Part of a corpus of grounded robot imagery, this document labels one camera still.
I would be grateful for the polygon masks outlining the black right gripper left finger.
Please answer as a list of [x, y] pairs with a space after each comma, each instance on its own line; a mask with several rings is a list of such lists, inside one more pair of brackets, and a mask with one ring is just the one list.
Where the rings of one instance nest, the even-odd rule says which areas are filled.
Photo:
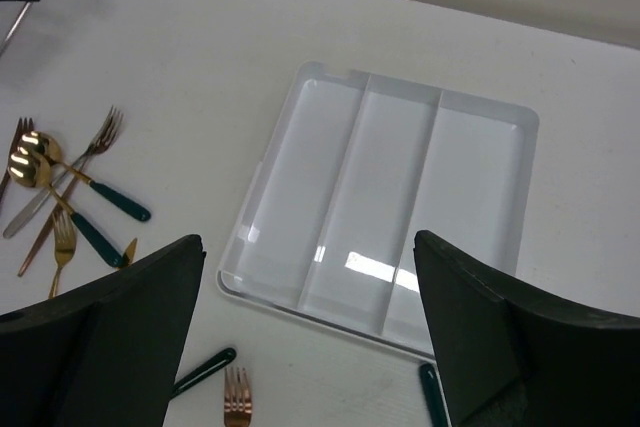
[[1, 317], [4, 426], [160, 426], [205, 263], [186, 235]]

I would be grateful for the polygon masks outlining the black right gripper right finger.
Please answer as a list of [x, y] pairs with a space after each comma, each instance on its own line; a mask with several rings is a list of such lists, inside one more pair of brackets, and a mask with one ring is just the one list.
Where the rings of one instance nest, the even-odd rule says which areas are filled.
[[638, 425], [638, 318], [546, 292], [428, 230], [414, 262], [453, 425]]

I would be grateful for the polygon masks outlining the silver spoon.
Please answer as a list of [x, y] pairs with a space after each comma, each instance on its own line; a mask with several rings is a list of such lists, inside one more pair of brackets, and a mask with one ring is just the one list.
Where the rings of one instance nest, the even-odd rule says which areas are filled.
[[9, 45], [14, 40], [18, 30], [20, 29], [21, 24], [27, 16], [27, 13], [31, 9], [34, 1], [24, 2], [21, 6], [21, 9], [18, 11], [13, 23], [10, 28], [7, 30], [5, 37], [1, 41], [1, 54], [4, 54], [8, 49]]

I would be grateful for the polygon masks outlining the rose gold fork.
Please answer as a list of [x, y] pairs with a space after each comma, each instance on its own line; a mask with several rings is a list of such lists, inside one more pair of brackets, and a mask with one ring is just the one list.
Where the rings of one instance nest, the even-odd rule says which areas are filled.
[[249, 376], [245, 368], [225, 369], [223, 407], [226, 427], [250, 426], [253, 402]]
[[[19, 119], [13, 139], [10, 144], [9, 154], [12, 154], [16, 150], [17, 144], [21, 136], [24, 133], [29, 132], [33, 129], [34, 129], [34, 121], [31, 117], [21, 117]], [[0, 183], [0, 201], [3, 200], [4, 194], [7, 186], [9, 185], [9, 182], [10, 182], [10, 175], [7, 171], [4, 171], [4, 175]]]

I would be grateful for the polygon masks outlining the silver fork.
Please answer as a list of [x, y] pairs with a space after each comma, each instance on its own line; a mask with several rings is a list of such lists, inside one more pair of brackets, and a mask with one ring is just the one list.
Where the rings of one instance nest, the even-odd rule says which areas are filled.
[[[85, 152], [71, 166], [80, 170], [83, 162], [106, 152], [117, 139], [123, 118], [123, 112], [119, 108], [112, 106], [101, 128], [93, 137]], [[2, 236], [5, 239], [9, 239], [19, 232], [44, 205], [49, 196], [50, 194], [46, 189], [41, 189], [9, 222], [2, 232]]]

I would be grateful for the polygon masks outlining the white plastic cutlery tray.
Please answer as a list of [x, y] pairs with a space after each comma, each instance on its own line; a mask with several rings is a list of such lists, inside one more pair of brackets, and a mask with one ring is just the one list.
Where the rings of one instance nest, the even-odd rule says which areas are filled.
[[302, 64], [216, 273], [226, 294], [424, 359], [414, 264], [430, 230], [514, 273], [530, 108]]

